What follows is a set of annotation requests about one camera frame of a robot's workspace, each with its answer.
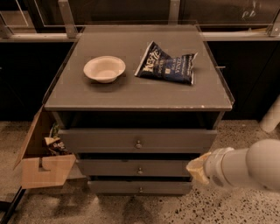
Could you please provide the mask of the white yellow gripper body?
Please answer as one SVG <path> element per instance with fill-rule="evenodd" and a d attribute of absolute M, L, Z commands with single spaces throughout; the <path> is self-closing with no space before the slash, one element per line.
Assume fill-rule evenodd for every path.
<path fill-rule="evenodd" d="M 204 171 L 204 164 L 210 155 L 210 152 L 205 153 L 202 156 L 191 160 L 186 166 L 186 170 L 192 175 L 192 177 L 204 185 L 209 184 L 208 177 Z"/>

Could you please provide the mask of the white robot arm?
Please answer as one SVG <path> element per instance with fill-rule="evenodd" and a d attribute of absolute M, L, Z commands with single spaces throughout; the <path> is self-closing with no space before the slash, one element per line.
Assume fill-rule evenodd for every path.
<path fill-rule="evenodd" d="M 186 170 L 204 185 L 279 193 L 280 141 L 264 139 L 238 150 L 220 148 L 191 160 Z"/>

